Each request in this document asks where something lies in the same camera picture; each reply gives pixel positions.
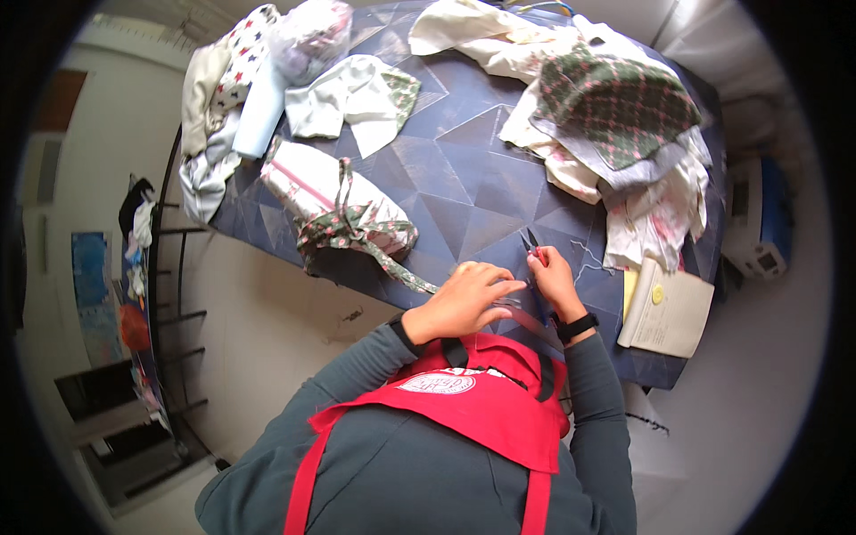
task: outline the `sleeve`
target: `sleeve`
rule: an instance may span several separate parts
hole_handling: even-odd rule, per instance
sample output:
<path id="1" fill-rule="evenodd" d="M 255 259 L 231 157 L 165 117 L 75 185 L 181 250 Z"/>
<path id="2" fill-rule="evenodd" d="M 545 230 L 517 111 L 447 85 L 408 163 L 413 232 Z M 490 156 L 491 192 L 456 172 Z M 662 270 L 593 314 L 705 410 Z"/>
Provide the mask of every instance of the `sleeve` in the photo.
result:
<path id="1" fill-rule="evenodd" d="M 205 532 L 281 532 L 294 475 L 316 437 L 309 417 L 379 388 L 416 358 L 383 324 L 303 383 L 259 440 L 199 494 L 196 518 Z"/>
<path id="2" fill-rule="evenodd" d="M 583 492 L 601 517 L 592 524 L 600 532 L 636 533 L 624 398 L 600 335 L 565 349 L 565 362 L 574 404 L 571 456 Z"/>

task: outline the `blue poster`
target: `blue poster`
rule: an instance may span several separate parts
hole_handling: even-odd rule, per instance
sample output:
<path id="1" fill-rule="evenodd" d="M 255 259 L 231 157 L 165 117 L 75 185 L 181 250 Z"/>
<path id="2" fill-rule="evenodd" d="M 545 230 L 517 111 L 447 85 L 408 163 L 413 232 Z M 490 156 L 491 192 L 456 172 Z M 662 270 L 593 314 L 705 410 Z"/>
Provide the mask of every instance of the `blue poster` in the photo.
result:
<path id="1" fill-rule="evenodd" d="M 92 367 L 122 360 L 119 322 L 110 297 L 110 233 L 73 232 L 71 265 L 80 333 Z"/>

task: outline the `red apron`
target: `red apron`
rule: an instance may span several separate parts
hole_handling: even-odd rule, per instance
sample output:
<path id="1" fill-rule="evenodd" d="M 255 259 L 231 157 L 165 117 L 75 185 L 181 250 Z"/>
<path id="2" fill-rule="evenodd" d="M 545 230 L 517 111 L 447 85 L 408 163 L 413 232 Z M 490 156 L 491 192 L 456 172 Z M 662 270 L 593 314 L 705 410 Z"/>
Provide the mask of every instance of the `red apron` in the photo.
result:
<path id="1" fill-rule="evenodd" d="M 522 535 L 541 535 L 559 439 L 570 424 L 559 403 L 565 365 L 504 336 L 477 333 L 432 342 L 386 386 L 329 407 L 309 424 L 320 434 L 294 477 L 284 535 L 303 535 L 315 477 L 333 425 L 351 407 L 412 411 L 529 469 Z"/>

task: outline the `gray long-sleeve shirt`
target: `gray long-sleeve shirt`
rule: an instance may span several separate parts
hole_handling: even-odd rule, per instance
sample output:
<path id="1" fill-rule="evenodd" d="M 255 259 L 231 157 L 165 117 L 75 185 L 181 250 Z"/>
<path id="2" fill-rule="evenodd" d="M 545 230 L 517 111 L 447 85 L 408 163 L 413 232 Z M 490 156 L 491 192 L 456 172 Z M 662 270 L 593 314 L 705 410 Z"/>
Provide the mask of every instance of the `gray long-sleeve shirt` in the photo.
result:
<path id="1" fill-rule="evenodd" d="M 199 495 L 209 535 L 282 533 L 294 475 L 317 435 L 306 420 L 379 388 L 416 360 L 388 325 L 351 346 L 294 394 L 241 459 Z M 559 449 L 547 533 L 636 533 L 630 437 L 600 335 L 565 350 L 574 436 Z M 528 471 L 408 411 L 349 410 L 318 468 L 306 533 L 518 534 Z"/>

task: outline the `black watch strap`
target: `black watch strap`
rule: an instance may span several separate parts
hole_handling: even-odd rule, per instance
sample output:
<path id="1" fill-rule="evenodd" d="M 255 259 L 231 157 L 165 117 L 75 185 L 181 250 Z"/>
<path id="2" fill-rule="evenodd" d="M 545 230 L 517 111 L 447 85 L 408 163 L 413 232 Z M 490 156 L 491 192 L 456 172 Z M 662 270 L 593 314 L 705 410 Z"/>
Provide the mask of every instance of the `black watch strap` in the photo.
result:
<path id="1" fill-rule="evenodd" d="M 401 316 L 404 315 L 404 312 L 398 312 L 395 316 L 389 319 L 387 325 L 392 329 L 398 339 L 401 340 L 407 349 L 410 350 L 410 353 L 416 355 L 417 357 L 422 356 L 422 353 L 425 352 L 425 346 L 428 344 L 423 344 L 421 346 L 414 345 L 413 342 L 410 341 L 410 337 L 407 336 L 407 333 L 404 332 L 404 326 L 401 325 Z"/>
<path id="2" fill-rule="evenodd" d="M 550 317 L 553 318 L 554 322 L 556 322 L 556 334 L 559 336 L 559 340 L 561 340 L 563 344 L 570 342 L 571 338 L 577 336 L 579 333 L 600 325 L 597 315 L 591 312 L 569 324 L 562 323 L 555 312 L 550 314 Z"/>

